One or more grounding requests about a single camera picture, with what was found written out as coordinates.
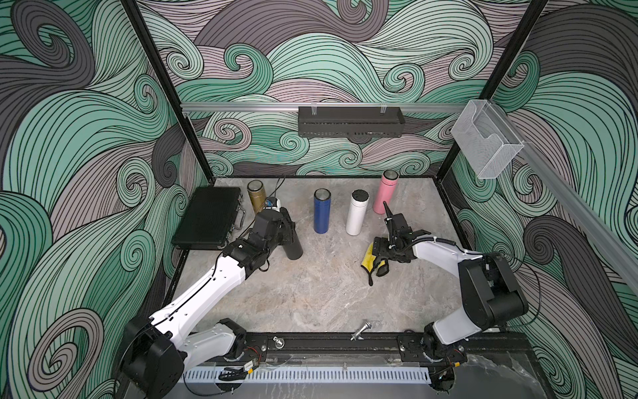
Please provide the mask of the gold thermos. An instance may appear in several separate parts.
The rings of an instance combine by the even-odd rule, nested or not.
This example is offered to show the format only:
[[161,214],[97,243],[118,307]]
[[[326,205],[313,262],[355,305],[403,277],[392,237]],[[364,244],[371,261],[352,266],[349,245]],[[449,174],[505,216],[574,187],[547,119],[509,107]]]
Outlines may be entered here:
[[247,184],[247,191],[255,214],[264,209],[267,199],[264,183],[260,180],[252,180]]

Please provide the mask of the yellow cleaning cloth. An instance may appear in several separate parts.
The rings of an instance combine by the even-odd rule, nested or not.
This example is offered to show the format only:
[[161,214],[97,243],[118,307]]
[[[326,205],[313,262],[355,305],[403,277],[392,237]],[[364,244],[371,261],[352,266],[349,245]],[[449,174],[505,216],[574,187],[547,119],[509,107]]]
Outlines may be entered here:
[[390,272],[390,266],[386,259],[377,259],[373,254],[374,244],[370,244],[367,252],[362,260],[361,267],[367,273],[367,282],[370,287],[373,286],[373,275],[384,277]]

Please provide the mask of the pink thermos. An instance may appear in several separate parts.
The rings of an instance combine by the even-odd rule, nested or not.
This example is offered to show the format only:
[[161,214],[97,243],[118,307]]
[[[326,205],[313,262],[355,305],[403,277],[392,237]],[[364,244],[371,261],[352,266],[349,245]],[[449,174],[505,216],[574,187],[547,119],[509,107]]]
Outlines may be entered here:
[[373,204],[375,213],[385,214],[384,204],[390,204],[398,179],[399,174],[396,171],[387,170],[383,172]]

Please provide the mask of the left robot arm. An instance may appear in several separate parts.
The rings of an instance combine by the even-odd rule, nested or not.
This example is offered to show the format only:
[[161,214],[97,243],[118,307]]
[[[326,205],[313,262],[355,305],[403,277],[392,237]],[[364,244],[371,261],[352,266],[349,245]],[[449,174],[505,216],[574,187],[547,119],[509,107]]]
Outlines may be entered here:
[[181,296],[149,317],[134,317],[120,344],[117,369],[148,398],[163,398],[184,372],[213,358],[239,357],[245,331],[222,319],[204,332],[196,325],[212,308],[281,247],[290,260],[302,257],[296,225],[284,207],[267,208],[255,216],[247,238],[224,247],[209,271]]

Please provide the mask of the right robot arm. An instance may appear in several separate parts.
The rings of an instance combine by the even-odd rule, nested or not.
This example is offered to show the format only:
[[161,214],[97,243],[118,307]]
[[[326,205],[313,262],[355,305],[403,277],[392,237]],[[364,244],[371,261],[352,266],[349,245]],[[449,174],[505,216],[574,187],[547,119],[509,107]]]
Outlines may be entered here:
[[382,277],[389,273],[391,262],[421,259],[459,283],[461,307],[424,328],[421,347],[428,359],[442,359],[455,344],[528,312],[528,300],[502,254],[463,249],[453,240],[413,230],[403,214],[387,211],[385,226],[388,235],[372,243],[371,273]]

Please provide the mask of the black thermos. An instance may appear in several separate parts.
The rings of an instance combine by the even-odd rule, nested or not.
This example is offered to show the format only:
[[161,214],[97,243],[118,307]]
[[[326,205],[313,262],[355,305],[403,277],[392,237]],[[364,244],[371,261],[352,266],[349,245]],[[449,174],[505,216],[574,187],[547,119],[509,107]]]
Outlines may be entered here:
[[290,260],[297,260],[303,256],[303,248],[297,234],[296,224],[286,208],[280,209],[282,214],[282,242],[281,246]]

